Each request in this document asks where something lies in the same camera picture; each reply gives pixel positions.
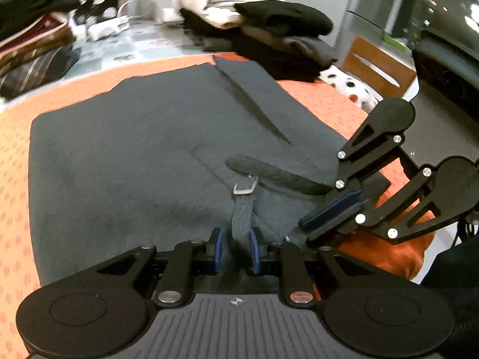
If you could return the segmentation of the dark grey trousers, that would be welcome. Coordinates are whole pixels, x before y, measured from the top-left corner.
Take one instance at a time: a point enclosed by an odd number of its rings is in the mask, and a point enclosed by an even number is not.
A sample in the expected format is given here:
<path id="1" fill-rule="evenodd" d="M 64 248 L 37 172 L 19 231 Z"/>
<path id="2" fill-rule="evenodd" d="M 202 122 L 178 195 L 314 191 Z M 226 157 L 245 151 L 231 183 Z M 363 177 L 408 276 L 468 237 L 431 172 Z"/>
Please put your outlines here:
<path id="1" fill-rule="evenodd" d="M 252 207 L 267 239 L 301 244 L 298 221 L 334 186 L 344 144 L 257 63 L 223 58 L 44 113 L 32 122 L 28 169 L 40 281 L 222 228 L 222 269 L 204 287 L 250 290 L 235 206 Z"/>

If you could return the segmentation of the orange patterned table mat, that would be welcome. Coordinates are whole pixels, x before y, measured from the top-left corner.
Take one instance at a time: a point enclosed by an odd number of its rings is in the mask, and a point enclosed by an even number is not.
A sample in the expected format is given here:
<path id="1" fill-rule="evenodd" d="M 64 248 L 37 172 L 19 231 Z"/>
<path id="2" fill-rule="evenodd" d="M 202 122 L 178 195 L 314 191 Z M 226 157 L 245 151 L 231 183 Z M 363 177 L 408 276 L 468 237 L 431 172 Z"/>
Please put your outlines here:
<path id="1" fill-rule="evenodd" d="M 32 120 L 42 113 L 85 101 L 106 92 L 122 80 L 132 76 L 145 76 L 180 68 L 214 64 L 212 54 L 174 57 L 148 63 L 135 63 L 115 67 L 81 78 L 62 80 L 11 101 L 6 110 L 1 102 L 1 358 L 26 358 L 27 351 L 15 326 L 19 303 L 33 289 L 40 288 L 35 266 L 28 218 L 28 150 Z M 326 83 L 302 83 L 291 80 L 278 84 L 301 105 L 325 122 L 329 127 L 350 138 L 365 120 L 366 113 L 346 96 Z M 380 203 L 405 184 L 406 176 L 399 160 L 382 170 L 392 182 L 380 197 Z M 387 271 L 408 273 L 407 278 L 429 270 L 423 267 L 425 252 L 433 242 L 434 233 L 407 241 L 393 251 L 393 246 L 378 240 L 380 251 L 373 252 L 373 262 Z"/>

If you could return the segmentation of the wooden chair right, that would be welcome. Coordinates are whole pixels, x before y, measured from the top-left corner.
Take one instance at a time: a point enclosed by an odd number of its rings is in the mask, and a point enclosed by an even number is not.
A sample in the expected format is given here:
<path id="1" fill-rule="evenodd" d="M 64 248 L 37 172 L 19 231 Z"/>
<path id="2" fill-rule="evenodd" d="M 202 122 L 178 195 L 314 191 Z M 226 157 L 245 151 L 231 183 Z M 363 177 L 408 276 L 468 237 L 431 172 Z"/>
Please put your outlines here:
<path id="1" fill-rule="evenodd" d="M 413 68 L 356 36 L 341 70 L 357 77 L 382 97 L 402 97 L 415 80 Z"/>

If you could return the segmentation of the white spotted cushion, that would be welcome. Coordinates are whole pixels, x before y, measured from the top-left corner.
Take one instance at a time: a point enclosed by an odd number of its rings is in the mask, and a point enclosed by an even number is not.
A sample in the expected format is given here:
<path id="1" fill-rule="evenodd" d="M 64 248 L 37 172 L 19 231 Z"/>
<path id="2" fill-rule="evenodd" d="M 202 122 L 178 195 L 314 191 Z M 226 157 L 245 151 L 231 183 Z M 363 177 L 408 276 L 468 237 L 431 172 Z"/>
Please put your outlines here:
<path id="1" fill-rule="evenodd" d="M 383 97 L 374 91 L 373 88 L 355 76 L 341 71 L 336 66 L 331 66 L 321 72 L 319 78 L 346 96 L 366 113 L 370 113 L 383 100 Z"/>

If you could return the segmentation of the grey refrigerator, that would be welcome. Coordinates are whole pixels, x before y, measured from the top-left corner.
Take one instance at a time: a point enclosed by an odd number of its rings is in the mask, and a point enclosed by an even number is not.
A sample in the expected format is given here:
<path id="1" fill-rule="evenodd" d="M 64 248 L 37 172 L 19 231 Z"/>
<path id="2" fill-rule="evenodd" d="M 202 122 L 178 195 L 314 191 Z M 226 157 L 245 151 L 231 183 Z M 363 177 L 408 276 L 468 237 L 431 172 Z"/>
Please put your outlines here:
<path id="1" fill-rule="evenodd" d="M 338 63 L 346 59 L 357 37 L 373 45 L 380 45 L 385 33 L 390 32 L 399 14 L 403 0 L 349 0 L 335 41 Z"/>

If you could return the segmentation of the black garment right pile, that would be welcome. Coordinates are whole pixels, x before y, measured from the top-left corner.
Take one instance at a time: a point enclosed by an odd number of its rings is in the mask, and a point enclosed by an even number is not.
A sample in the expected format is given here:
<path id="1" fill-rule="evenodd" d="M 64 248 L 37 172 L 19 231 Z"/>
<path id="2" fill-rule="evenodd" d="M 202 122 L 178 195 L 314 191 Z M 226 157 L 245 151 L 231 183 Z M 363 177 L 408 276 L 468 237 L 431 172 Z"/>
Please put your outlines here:
<path id="1" fill-rule="evenodd" d="M 321 11 L 296 2 L 262 0 L 233 5 L 238 23 L 214 24 L 192 9 L 179 9 L 184 27 L 206 52 L 234 52 L 260 64 L 275 80 L 313 82 L 338 58 L 323 41 L 333 29 Z"/>

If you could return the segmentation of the checkered tablecloth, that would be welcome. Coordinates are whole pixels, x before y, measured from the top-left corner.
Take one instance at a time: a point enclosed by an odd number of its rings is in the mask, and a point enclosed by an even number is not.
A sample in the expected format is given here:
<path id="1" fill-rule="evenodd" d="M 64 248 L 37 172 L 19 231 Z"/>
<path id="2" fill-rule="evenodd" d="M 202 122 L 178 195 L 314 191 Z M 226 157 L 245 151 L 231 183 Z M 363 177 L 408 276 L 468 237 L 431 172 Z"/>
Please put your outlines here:
<path id="1" fill-rule="evenodd" d="M 128 64 L 203 52 L 181 26 L 156 25 L 143 20 L 132 21 L 127 30 L 99 41 L 78 40 L 74 47 L 81 49 L 81 55 L 64 76 L 66 80 Z"/>

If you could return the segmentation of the cream white sweater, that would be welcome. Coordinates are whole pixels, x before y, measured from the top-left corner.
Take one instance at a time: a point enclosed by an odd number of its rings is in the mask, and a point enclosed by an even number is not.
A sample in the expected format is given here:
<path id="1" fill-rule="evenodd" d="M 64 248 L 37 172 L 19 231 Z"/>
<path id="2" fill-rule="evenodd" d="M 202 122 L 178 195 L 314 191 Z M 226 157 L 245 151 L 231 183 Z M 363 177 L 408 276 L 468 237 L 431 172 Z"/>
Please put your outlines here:
<path id="1" fill-rule="evenodd" d="M 235 10 L 235 4 L 256 1 L 261 0 L 172 0 L 172 5 L 177 11 L 193 12 L 215 28 L 229 29 L 244 22 L 243 16 Z"/>

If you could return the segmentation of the grey plaid folded garment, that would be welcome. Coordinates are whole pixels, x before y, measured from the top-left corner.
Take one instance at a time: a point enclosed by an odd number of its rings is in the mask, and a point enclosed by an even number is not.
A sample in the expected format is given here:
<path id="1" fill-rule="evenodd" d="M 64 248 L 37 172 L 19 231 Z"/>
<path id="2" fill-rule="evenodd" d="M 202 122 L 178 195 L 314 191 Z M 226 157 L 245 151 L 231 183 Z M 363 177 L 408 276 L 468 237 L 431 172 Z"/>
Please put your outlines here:
<path id="1" fill-rule="evenodd" d="M 60 80 L 79 61 L 82 49 L 63 46 L 16 67 L 1 77 L 1 97 L 7 101 Z"/>

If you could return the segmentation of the white power strip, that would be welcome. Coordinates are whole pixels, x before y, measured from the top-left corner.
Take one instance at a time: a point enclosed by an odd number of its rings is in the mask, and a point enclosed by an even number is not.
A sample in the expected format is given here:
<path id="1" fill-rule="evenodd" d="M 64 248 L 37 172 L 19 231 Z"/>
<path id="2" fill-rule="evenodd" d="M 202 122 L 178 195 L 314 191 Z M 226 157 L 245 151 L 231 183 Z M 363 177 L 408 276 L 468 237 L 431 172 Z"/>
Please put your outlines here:
<path id="1" fill-rule="evenodd" d="M 127 16 L 120 16 L 101 23 L 93 24 L 87 29 L 87 38 L 90 41 L 116 36 L 130 28 Z"/>

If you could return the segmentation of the brown patterned folded garment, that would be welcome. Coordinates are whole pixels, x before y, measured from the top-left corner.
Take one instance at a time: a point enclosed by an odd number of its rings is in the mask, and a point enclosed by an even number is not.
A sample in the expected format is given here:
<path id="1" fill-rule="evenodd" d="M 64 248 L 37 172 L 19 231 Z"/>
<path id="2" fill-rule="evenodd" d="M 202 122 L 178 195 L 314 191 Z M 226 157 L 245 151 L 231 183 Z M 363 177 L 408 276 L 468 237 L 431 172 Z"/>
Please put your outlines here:
<path id="1" fill-rule="evenodd" d="M 68 25 L 50 30 L 1 52 L 1 76 L 53 49 L 70 45 L 75 36 Z"/>

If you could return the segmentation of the maroon white folded garment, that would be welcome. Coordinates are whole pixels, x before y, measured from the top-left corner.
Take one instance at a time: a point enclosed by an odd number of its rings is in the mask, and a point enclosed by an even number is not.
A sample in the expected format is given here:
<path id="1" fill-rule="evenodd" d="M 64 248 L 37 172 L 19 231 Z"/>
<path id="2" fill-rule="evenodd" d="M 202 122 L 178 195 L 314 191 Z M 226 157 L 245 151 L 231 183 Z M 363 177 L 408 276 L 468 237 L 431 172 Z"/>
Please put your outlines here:
<path id="1" fill-rule="evenodd" d="M 68 14 L 52 12 L 41 16 L 25 29 L 1 41 L 1 52 L 15 48 L 23 43 L 32 43 L 57 32 L 68 25 Z"/>

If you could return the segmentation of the black folded garment top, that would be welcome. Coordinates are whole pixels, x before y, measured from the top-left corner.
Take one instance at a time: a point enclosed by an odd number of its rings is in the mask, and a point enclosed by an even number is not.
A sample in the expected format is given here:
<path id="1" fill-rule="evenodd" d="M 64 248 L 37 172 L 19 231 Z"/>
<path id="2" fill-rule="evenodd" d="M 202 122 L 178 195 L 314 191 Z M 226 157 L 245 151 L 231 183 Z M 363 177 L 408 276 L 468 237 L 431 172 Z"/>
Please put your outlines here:
<path id="1" fill-rule="evenodd" d="M 25 29 L 51 12 L 68 13 L 80 7 L 80 0 L 1 0 L 1 40 Z"/>

